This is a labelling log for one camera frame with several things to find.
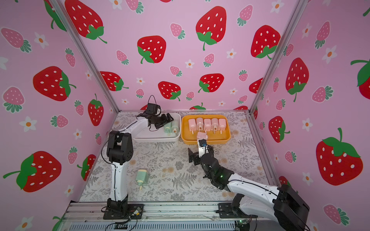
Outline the white plastic storage tray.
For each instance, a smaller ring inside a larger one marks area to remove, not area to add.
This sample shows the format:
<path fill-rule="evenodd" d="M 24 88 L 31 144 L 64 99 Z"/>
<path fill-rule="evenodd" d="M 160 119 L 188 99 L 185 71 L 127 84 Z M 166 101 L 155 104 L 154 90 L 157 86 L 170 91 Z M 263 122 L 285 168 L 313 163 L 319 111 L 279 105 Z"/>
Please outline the white plastic storage tray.
<path fill-rule="evenodd" d="M 168 133 L 165 132 L 164 127 L 160 128 L 157 131 L 155 127 L 146 127 L 142 131 L 140 131 L 137 135 L 132 136 L 133 140 L 136 142 L 175 142 L 178 141 L 180 138 L 181 128 L 181 116 L 177 113 L 170 113 L 170 115 L 174 118 L 174 121 L 178 122 L 178 130 L 177 133 Z"/>

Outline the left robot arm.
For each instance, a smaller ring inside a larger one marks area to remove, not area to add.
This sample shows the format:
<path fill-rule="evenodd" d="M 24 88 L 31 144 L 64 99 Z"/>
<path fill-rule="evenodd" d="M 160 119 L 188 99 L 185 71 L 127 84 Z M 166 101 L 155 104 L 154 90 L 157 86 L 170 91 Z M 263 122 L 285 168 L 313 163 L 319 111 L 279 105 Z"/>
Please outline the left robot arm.
<path fill-rule="evenodd" d="M 135 121 L 118 131 L 111 131 L 108 137 L 107 157 L 112 169 L 112 185 L 107 210 L 117 213 L 128 212 L 127 170 L 134 155 L 133 138 L 141 131 L 154 125 L 158 130 L 173 122 L 173 117 L 161 112 L 157 104 L 147 104 L 147 109 L 135 117 Z"/>

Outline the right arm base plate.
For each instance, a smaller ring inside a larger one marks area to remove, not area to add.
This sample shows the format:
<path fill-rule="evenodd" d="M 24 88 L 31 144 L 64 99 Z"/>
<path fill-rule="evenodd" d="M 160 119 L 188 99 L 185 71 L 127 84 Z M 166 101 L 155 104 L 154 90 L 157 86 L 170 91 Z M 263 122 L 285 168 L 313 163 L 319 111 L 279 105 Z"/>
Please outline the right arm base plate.
<path fill-rule="evenodd" d="M 220 218 L 254 219 L 257 215 L 246 215 L 239 208 L 232 207 L 231 203 L 219 203 L 216 211 Z"/>

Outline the aluminium front rail frame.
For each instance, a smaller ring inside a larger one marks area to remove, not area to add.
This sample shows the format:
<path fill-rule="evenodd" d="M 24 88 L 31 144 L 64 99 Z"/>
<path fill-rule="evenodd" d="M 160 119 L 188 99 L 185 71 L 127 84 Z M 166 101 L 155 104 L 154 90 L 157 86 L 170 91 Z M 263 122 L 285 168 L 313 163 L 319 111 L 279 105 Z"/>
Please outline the aluminium front rail frame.
<path fill-rule="evenodd" d="M 102 202 L 70 203 L 58 219 L 55 231 L 281 231 L 267 218 L 220 218 L 219 203 L 226 202 L 133 202 L 144 204 L 141 219 L 103 219 Z"/>

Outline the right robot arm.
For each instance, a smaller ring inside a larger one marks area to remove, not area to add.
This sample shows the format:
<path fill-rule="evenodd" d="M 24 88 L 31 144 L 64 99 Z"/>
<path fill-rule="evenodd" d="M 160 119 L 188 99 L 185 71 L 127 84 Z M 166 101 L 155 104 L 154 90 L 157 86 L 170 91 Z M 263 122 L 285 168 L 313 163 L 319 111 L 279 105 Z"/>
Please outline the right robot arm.
<path fill-rule="evenodd" d="M 236 217 L 255 215 L 277 222 L 286 231 L 308 231 L 309 206 L 291 186 L 280 187 L 254 182 L 219 164 L 214 148 L 203 145 L 188 150 L 188 159 L 201 165 L 205 178 L 217 189 L 235 193 L 232 213 Z"/>

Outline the green sharpener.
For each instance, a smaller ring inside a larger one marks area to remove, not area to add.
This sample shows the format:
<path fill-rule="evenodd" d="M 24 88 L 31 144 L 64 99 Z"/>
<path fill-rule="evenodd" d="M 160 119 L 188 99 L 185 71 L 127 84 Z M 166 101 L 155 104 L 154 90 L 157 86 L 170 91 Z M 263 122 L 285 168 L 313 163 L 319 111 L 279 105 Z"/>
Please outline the green sharpener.
<path fill-rule="evenodd" d="M 137 185 L 140 187 L 139 189 L 142 190 L 144 186 L 147 185 L 149 180 L 149 173 L 146 169 L 139 169 L 135 178 Z"/>
<path fill-rule="evenodd" d="M 173 133 L 175 136 L 178 135 L 178 133 L 179 133 L 179 121 L 178 120 L 172 121 L 172 123 L 171 123 L 171 133 Z"/>
<path fill-rule="evenodd" d="M 172 123 L 167 123 L 166 125 L 164 125 L 164 132 L 170 136 L 171 133 L 172 133 Z"/>

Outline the pink sharpener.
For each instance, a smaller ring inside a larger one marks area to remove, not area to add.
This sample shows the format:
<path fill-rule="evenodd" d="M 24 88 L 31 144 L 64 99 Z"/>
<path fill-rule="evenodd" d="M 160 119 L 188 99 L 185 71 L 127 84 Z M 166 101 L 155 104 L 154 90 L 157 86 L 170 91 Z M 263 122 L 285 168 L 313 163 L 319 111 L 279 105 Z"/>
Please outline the pink sharpener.
<path fill-rule="evenodd" d="M 211 119 L 212 131 L 215 134 L 219 130 L 219 120 L 217 118 Z"/>
<path fill-rule="evenodd" d="M 206 132 L 201 132 L 201 131 L 199 131 L 198 133 L 197 133 L 197 140 L 199 141 L 199 140 L 207 140 L 208 139 L 208 135 L 207 135 L 207 133 Z"/>
<path fill-rule="evenodd" d="M 189 131 L 194 134 L 194 132 L 197 130 L 197 123 L 194 118 L 191 118 L 188 120 L 188 126 L 189 126 Z"/>
<path fill-rule="evenodd" d="M 204 131 L 204 119 L 202 117 L 196 118 L 196 125 L 198 131 Z"/>
<path fill-rule="evenodd" d="M 204 119 L 204 132 L 209 132 L 211 130 L 212 130 L 211 119 L 205 118 Z"/>
<path fill-rule="evenodd" d="M 222 134 L 226 130 L 226 126 L 227 126 L 226 119 L 225 118 L 220 118 L 220 119 L 218 119 L 218 123 L 219 123 L 218 130 Z"/>

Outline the yellow plastic storage tray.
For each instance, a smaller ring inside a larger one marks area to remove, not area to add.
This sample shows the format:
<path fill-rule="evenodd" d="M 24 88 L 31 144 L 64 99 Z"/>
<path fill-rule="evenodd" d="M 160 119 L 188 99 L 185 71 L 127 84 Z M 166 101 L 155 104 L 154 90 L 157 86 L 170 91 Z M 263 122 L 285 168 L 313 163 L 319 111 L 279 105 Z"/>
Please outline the yellow plastic storage tray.
<path fill-rule="evenodd" d="M 231 138 L 228 121 L 222 115 L 187 115 L 182 118 L 181 138 L 195 145 L 200 139 L 208 144 L 226 144 Z"/>

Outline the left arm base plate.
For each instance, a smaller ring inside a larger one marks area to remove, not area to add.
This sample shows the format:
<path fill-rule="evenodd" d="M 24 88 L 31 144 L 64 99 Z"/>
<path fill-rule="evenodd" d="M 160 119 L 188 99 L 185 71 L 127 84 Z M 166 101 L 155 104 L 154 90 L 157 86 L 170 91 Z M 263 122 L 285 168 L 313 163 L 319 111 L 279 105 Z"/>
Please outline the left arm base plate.
<path fill-rule="evenodd" d="M 102 208 L 103 219 L 141 219 L 144 211 L 144 204 L 128 204 L 123 208 L 114 210 L 112 208 Z"/>

